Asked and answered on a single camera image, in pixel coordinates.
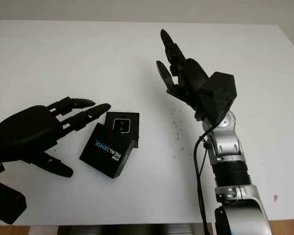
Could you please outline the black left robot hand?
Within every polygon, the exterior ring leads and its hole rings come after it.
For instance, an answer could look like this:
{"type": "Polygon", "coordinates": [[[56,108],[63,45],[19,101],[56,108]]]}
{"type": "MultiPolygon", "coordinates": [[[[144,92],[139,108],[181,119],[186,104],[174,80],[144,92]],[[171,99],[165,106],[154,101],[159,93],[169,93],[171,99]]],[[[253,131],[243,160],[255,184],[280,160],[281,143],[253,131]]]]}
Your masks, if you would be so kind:
{"type": "Polygon", "coordinates": [[[24,161],[50,173],[70,178],[73,170],[46,153],[59,139],[79,131],[111,108],[83,98],[66,97],[49,106],[35,105],[0,123],[0,173],[3,163],[24,161]]]}

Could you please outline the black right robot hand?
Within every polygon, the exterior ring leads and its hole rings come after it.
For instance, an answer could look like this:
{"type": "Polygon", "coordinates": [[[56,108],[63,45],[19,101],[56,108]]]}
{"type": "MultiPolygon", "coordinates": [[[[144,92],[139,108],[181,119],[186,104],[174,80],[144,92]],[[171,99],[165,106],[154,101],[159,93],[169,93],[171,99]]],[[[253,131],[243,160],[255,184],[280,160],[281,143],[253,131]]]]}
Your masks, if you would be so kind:
{"type": "Polygon", "coordinates": [[[203,121],[207,115],[199,97],[199,89],[208,75],[196,60],[187,59],[183,55],[166,30],[161,29],[160,36],[170,68],[167,69],[159,60],[156,61],[156,66],[167,87],[167,93],[189,105],[195,111],[195,119],[203,121]]]}

